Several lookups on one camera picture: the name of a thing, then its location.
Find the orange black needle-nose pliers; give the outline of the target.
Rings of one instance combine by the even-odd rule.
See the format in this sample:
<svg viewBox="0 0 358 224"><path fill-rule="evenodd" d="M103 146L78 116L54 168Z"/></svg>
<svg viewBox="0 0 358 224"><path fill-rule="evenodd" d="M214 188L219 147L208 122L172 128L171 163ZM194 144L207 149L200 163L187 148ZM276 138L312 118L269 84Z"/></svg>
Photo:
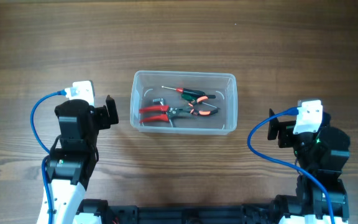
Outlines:
<svg viewBox="0 0 358 224"><path fill-rule="evenodd" d="M205 95L208 97L208 99L215 99L215 95ZM217 109L214 109L214 110L211 110L211 111L200 111L200 110L197 110L195 108L195 106L198 105L198 104L195 104L193 106L190 106L189 105L189 102L186 106L182 107L181 110L183 112L186 112L186 113L189 113L189 114L192 114L194 116L211 116L213 114L216 114L218 112Z"/></svg>

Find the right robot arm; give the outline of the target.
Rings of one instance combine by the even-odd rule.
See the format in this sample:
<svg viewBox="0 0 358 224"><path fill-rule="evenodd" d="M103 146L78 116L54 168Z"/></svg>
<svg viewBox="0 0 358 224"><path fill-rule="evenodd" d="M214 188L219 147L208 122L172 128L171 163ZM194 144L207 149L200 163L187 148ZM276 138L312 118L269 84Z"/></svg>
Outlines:
<svg viewBox="0 0 358 224"><path fill-rule="evenodd" d="M315 133L294 134L294 121L269 122L269 140L277 140L280 148L293 148L298 165L309 172L327 190L335 222L349 219L349 204L344 184L339 176L350 157L350 137L330 125L331 115L324 112L322 123ZM296 195L278 195L269 205L268 217L278 223L284 218L314 215L318 220L330 218L326 195L309 178L299 175Z"/></svg>

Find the black red-collar screwdriver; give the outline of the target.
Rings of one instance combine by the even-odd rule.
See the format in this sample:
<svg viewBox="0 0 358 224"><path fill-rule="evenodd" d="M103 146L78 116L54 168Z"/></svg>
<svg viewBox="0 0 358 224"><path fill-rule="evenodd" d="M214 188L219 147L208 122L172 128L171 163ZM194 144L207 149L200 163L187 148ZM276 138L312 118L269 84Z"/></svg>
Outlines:
<svg viewBox="0 0 358 224"><path fill-rule="evenodd" d="M162 86L162 88L166 88L169 90L175 90L176 92L186 94L186 95L196 96L196 97L201 97L201 96L206 95L205 92L200 91L200 90L191 90L191 89L187 89L187 88L171 88L171 87L167 87L167 86Z"/></svg>

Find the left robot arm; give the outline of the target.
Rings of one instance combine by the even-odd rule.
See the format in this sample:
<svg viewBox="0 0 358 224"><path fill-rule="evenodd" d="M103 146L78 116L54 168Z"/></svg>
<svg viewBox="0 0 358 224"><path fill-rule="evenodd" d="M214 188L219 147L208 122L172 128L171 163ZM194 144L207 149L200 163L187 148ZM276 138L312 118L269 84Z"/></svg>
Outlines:
<svg viewBox="0 0 358 224"><path fill-rule="evenodd" d="M37 223L107 223L114 214L107 201L86 199L90 177L99 160L100 130L119 122L116 104L95 108L81 99L55 108L60 135L42 161L44 196Z"/></svg>

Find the clear plastic container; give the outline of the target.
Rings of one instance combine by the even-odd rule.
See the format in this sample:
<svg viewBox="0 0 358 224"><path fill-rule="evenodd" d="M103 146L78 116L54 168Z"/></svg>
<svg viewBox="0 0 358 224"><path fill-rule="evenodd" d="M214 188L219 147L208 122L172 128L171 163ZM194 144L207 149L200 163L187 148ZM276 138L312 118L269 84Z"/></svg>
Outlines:
<svg viewBox="0 0 358 224"><path fill-rule="evenodd" d="M205 103L217 106L218 112L211 116L194 116L174 118L173 125L164 121L140 123L141 108L153 106L152 100L163 98L165 105L182 108L188 104L175 90L162 88L187 88L200 90L206 95L215 95ZM215 108L205 104L195 106L200 111L211 111ZM140 70L135 73L131 94L131 125L140 132L226 135L237 128L237 83L230 73L172 72Z"/></svg>

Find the silver L-shaped socket wrench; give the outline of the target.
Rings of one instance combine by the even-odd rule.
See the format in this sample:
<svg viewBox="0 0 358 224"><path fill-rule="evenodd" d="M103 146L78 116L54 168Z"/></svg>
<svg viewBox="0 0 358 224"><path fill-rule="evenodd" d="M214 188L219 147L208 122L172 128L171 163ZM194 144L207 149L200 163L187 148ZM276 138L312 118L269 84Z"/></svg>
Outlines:
<svg viewBox="0 0 358 224"><path fill-rule="evenodd" d="M164 99L163 99L163 98L156 98L156 99L153 99L153 100L152 100L152 102L153 102L153 104L155 104L155 105L162 105L162 106L164 106L164 105L165 105L165 102L164 102ZM171 127L173 127L173 128L174 128L174 125L173 125L172 120L171 120L171 119L169 119L168 121L169 121L169 123L170 123Z"/></svg>

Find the green handled screwdriver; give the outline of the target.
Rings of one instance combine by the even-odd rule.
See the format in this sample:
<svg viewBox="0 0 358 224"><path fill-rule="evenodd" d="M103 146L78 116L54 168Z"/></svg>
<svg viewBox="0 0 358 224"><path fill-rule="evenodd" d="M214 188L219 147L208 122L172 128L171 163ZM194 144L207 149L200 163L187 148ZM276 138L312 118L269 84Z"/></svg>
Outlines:
<svg viewBox="0 0 358 224"><path fill-rule="evenodd" d="M205 103L204 101L208 99L207 96L201 96L201 97L197 97L197 96L192 96L192 95L188 95L188 94L182 94L181 97L186 100L187 102L189 102L190 106L193 106L195 104L205 104L207 106L213 107L215 109L219 109L217 106L213 106L211 104Z"/></svg>

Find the red handled cutters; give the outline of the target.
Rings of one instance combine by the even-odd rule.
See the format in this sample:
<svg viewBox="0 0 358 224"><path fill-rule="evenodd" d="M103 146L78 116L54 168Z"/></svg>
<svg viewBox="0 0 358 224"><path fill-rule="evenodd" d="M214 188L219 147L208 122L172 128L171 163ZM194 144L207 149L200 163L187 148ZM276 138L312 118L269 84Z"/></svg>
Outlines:
<svg viewBox="0 0 358 224"><path fill-rule="evenodd" d="M173 123L174 118L189 118L191 114L183 108L172 108L168 105L153 105L141 108L139 113L142 115L140 123L149 123L154 121L164 121Z"/></svg>

